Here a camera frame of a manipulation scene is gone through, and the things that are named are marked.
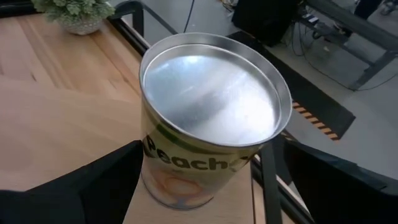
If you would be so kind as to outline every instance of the can rim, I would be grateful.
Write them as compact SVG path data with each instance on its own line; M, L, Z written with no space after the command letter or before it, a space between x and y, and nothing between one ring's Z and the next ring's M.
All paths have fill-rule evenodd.
M289 103L290 106L289 106L289 108L288 108L289 111L286 111L286 112L287 112L286 117L285 117L286 122L284 122L283 124L281 124L281 123L280 123L280 118L279 118L279 125L276 127L274 133L273 133L272 135L270 135L269 137L263 139L263 140L260 140L260 141L257 141L257 142L252 142L252 143L246 143L246 144L220 144L220 143L217 143L217 142L211 142L211 141L206 141L206 140L204 140L204 139L200 139L200 138L196 137L195 135L193 135L193 134L191 134L191 133L185 131L184 129L182 129L182 128L180 128L180 127L178 127L177 125L173 124L173 122L171 122L170 120L168 120L167 118L165 118L165 117L162 115L162 113L160 113L156 108L154 108L154 107L152 106L152 104L150 103L150 101L148 100L146 91L145 91L145 89L144 89L144 84L143 84L143 82L144 82L145 74L147 73L147 69L149 68L149 65L150 65L150 64L157 58L157 56L159 56L162 52L168 50L169 48L175 47L175 46L169 47L169 48L167 48L167 49L161 51L160 53L158 53L158 54L157 54L155 57L153 57L153 58L149 58L150 56L148 56L148 54L151 53L152 51L154 51L154 49L157 48L157 47L158 47L159 45L161 45L162 43L167 42L167 41L169 41L170 39L174 39L174 38L176 38L176 37L180 37L180 36L184 36L184 35L204 35L204 36L208 36L208 37L215 37L215 38L219 38L219 39L224 39L224 40L226 40L226 41L234 42L234 44L238 44L240 47L244 47L244 48L250 50L252 54L255 54L257 57L261 57L263 60L265 60L266 62L268 62L268 64L275 70L275 72L277 72L277 74L278 74L278 76L279 76L279 78L280 78L280 81L281 81L281 82L284 84L284 86L285 86L285 91L287 91L287 97L288 97L287 100L290 102L290 103ZM144 66L144 62L145 62L146 60L148 60L148 64L147 64L146 66ZM291 117L291 115L292 115L292 97L291 97L291 94L290 94L290 90L289 90L289 87L287 86L286 81L283 79L283 77L282 77L282 75L280 74L280 72L278 71L278 69L276 69L275 66L274 66L270 61L268 61L268 59L266 59L265 57L263 57L260 53L256 52L256 51L253 50L252 48L250 48L250 47L248 47L248 46L246 46L246 45L244 45L244 44L242 44L242 43L240 43L240 42L238 42L238 41L236 41L236 40L233 40L233 39L230 39L230 38L221 36L221 35L208 34L208 33L201 33L201 32L189 32L189 33L175 34L175 35L166 37L166 38L164 38L164 39L158 41L157 43L155 43L154 45L152 45L151 47L149 47L149 49L145 52L145 54L144 54L144 56L143 56L143 58L142 58L142 61L141 61L140 67L139 67L139 84L140 84L140 89L141 89L141 92L142 92L142 97L143 97L143 98L145 99L145 101L147 102L146 105L147 105L147 106L150 106L151 110L153 110L153 111L156 112L156 115L160 118L160 122L166 124L167 127L170 128L170 129L173 129L173 131L176 131L176 132L178 132L178 133L182 133L182 134L186 135L187 137L192 138L192 139L195 140L195 141L200 141L200 142L203 142L203 143L205 143L205 144L211 144L211 145L213 145L213 146L242 148L242 147L257 146L257 145L264 144L265 142L271 140L272 138L274 138L275 136L277 136L280 132L282 132L282 130L287 126L287 123L289 122L290 117Z

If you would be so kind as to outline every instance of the can lid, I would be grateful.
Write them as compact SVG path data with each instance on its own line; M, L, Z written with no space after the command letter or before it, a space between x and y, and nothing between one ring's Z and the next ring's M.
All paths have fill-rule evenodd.
M222 146L273 138L292 110L289 89L276 68L249 47L217 35L161 40L143 58L140 83L165 122Z

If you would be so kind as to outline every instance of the yellow and black hazard stripe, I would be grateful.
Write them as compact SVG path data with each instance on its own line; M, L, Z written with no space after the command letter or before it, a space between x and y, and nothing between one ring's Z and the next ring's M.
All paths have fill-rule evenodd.
M293 109L299 112L302 116L304 116L305 119L311 122L321 132L326 134L332 141L338 141L340 139L336 133L334 133L330 128L328 128L324 123L322 123L317 117L312 115L299 103L293 101Z

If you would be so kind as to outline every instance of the metal can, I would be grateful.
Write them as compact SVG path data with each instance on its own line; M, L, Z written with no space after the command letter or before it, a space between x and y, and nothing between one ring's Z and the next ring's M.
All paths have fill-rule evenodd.
M264 57L237 41L187 33L153 45L142 59L142 179L177 209L210 201L286 126L292 99Z

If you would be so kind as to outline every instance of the wooden table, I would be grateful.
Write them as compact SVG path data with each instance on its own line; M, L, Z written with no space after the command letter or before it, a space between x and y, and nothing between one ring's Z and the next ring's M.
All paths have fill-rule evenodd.
M141 138L141 56L108 23L80 37L34 15L0 19L0 30L0 189L31 189ZM189 212L159 205L139 182L124 222L248 224L253 205L246 166Z

